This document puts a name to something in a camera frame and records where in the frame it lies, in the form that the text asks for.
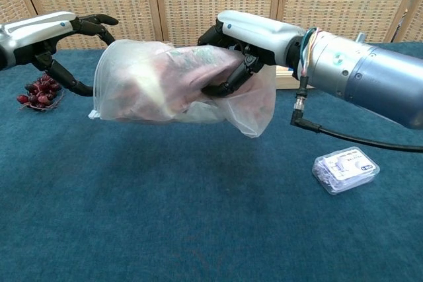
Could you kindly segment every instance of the plastic container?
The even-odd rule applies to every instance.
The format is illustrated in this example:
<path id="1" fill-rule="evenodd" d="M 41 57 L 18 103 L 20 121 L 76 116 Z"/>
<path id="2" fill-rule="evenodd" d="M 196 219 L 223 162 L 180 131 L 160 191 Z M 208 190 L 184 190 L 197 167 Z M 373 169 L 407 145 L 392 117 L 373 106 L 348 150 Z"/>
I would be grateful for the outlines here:
<path id="1" fill-rule="evenodd" d="M 336 195 L 371 182 L 380 167 L 360 148 L 350 147 L 316 158 L 312 172 L 329 194 Z"/>

